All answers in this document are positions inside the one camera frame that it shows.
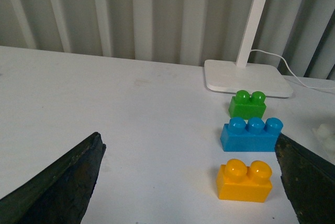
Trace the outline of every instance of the white table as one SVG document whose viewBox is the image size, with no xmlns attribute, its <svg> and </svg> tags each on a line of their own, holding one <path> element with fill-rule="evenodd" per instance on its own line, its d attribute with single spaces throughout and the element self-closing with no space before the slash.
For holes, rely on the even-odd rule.
<svg viewBox="0 0 335 224">
<path fill-rule="evenodd" d="M 286 79 L 293 97 L 267 98 L 263 119 L 327 158 L 312 128 L 335 125 L 335 91 Z M 98 131 L 107 150 L 82 223 L 298 223 L 274 152 L 222 150 L 231 97 L 206 88 L 202 67 L 0 47 L 0 198 Z M 232 158 L 271 166 L 265 203 L 217 198 Z"/>
</svg>

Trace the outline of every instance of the white curtain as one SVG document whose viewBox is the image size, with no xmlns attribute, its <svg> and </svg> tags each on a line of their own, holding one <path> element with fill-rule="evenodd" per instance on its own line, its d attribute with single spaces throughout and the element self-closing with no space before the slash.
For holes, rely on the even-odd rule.
<svg viewBox="0 0 335 224">
<path fill-rule="evenodd" d="M 0 45 L 188 65 L 235 61 L 252 0 L 0 0 Z M 335 0 L 266 0 L 253 49 L 335 80 Z M 279 59 L 252 52 L 250 62 Z"/>
</svg>

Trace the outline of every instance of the desk lamp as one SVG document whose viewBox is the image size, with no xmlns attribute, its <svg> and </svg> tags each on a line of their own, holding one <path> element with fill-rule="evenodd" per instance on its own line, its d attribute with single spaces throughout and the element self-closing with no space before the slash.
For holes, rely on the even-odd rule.
<svg viewBox="0 0 335 224">
<path fill-rule="evenodd" d="M 292 88 L 277 68 L 266 64 L 248 63 L 264 4 L 265 0 L 252 1 L 236 63 L 219 60 L 205 61 L 205 79 L 210 90 L 226 93 L 236 93 L 241 89 L 249 93 L 262 91 L 269 97 L 292 95 Z"/>
</svg>

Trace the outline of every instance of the blue toy block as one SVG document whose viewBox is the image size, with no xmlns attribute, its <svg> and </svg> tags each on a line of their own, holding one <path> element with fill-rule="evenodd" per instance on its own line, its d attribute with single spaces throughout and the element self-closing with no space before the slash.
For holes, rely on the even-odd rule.
<svg viewBox="0 0 335 224">
<path fill-rule="evenodd" d="M 240 117 L 231 118 L 221 133 L 221 143 L 226 152 L 274 152 L 283 123 L 269 118 L 251 118 L 248 124 Z"/>
</svg>

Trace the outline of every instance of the green toy block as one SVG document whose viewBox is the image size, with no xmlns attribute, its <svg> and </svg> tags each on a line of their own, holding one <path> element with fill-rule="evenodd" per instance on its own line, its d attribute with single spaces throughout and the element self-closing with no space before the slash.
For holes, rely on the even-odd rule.
<svg viewBox="0 0 335 224">
<path fill-rule="evenodd" d="M 251 97 L 247 91 L 236 92 L 236 96 L 231 98 L 228 109 L 230 117 L 241 117 L 245 120 L 253 117 L 262 118 L 266 109 L 265 98 L 266 95 L 262 92 L 254 92 Z"/>
</svg>

